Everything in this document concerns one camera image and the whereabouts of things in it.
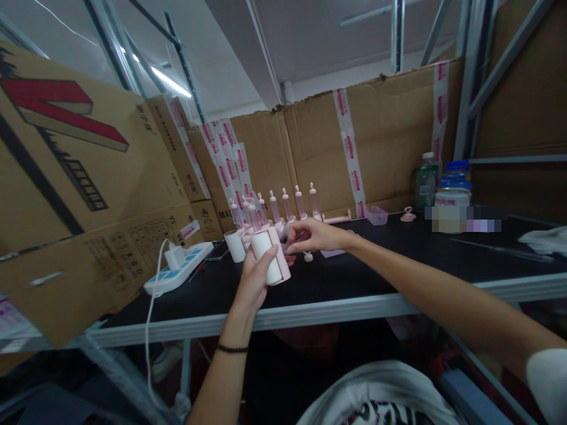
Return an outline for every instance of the screwdriver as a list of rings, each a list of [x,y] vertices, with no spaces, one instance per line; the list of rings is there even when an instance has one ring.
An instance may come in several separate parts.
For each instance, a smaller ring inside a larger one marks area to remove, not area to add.
[[[475,242],[469,242],[469,241],[464,241],[464,240],[454,239],[454,238],[451,238],[451,240],[454,240],[456,242],[466,243],[466,244],[469,244],[469,245],[480,246],[482,248],[488,248],[489,250],[491,250],[493,252],[499,252],[499,253],[502,253],[502,254],[507,254],[509,256],[523,258],[525,260],[539,261],[540,263],[553,263],[553,260],[554,260],[554,258],[551,257],[551,256],[536,254],[536,253],[529,253],[529,252],[517,250],[517,249],[514,249],[514,248],[495,247],[495,246],[477,244]]]

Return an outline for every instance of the smartphone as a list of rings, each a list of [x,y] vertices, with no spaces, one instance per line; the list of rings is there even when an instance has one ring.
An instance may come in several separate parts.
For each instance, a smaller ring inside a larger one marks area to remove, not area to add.
[[[207,261],[220,261],[229,253],[226,241],[213,242],[214,248],[208,255]]]

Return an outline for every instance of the ceiling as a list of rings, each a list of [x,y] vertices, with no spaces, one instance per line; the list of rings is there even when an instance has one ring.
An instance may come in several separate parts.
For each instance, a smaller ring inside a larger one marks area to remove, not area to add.
[[[295,83],[390,57],[389,12],[340,26],[346,18],[390,5],[389,0],[139,1],[164,25],[163,10],[172,16],[209,119],[282,103],[284,81]],[[423,49],[441,0],[406,1],[408,53]],[[113,4],[146,58],[158,67],[170,63],[162,71],[186,89],[172,45],[128,0]],[[82,0],[2,0],[0,9],[51,59],[117,84]],[[459,13],[460,1],[453,0],[438,44],[455,37]],[[153,83],[141,74],[146,95],[156,95]],[[198,121],[194,103],[188,100],[186,106]]]
[[[422,50],[441,0],[406,6],[405,52]],[[345,27],[344,19],[391,6],[391,0],[255,0],[279,81],[310,79],[390,57],[391,13]],[[455,37],[461,2],[452,1],[438,41]]]
[[[200,103],[209,116],[246,105],[260,104],[257,109],[261,109],[262,101],[256,89],[203,0],[139,1],[164,26],[163,10],[170,13],[177,35],[186,47],[187,59],[198,84]],[[83,1],[40,2],[80,35],[58,22],[35,0],[2,0],[0,9],[51,59],[99,80],[117,84]],[[146,58],[154,65],[171,63],[172,68],[163,72],[186,89],[183,70],[172,45],[127,0],[114,0],[113,4]],[[145,78],[144,88],[147,96],[158,94],[148,78]],[[193,119],[198,121],[193,102],[190,105]]]

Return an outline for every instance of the hand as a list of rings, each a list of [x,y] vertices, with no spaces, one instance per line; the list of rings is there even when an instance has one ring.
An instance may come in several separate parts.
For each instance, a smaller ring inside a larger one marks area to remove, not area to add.
[[[274,245],[265,252],[260,260],[256,260],[254,251],[250,247],[244,258],[242,276],[233,306],[253,313],[256,313],[262,307],[268,292],[266,287],[268,267],[279,249],[279,245]]]
[[[350,238],[346,230],[307,218],[289,225],[287,253],[344,249]]]

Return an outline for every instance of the white wire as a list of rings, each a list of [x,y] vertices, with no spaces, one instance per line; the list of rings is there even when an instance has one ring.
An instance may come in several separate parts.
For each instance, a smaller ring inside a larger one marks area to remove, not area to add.
[[[149,321],[152,318],[152,310],[154,309],[154,300],[155,300],[155,288],[157,288],[158,283],[159,283],[159,273],[161,272],[161,257],[163,256],[164,253],[164,246],[165,243],[169,241],[169,238],[164,239],[164,241],[161,243],[161,247],[159,248],[159,257],[158,257],[158,270],[155,274],[155,284],[154,284],[154,289],[152,290],[152,299],[149,302],[149,309],[148,309],[148,318],[146,319],[146,327],[144,329],[144,334],[145,334],[145,348],[146,348],[146,367],[148,369],[148,392],[149,392],[149,396],[152,399],[152,401],[154,402],[155,406],[159,409],[164,410],[163,406],[160,406],[159,403],[157,402],[157,400],[155,399],[155,395],[154,395],[154,389],[152,387],[152,365],[149,361]]]
[[[77,31],[73,31],[71,28],[69,28],[69,26],[63,22],[61,19],[59,19],[59,17],[53,13],[47,6],[45,6],[44,4],[40,3],[39,0],[34,0],[37,4],[39,4],[39,6],[43,7],[46,11],[48,11],[51,15],[53,15],[53,17],[58,20],[65,28],[67,28],[69,31],[71,31],[73,34],[78,35],[79,37],[81,37],[82,39],[88,41],[89,43],[91,43],[93,46],[98,47],[99,45],[96,44],[93,41],[90,41],[88,38],[86,38],[84,35],[79,34]]]

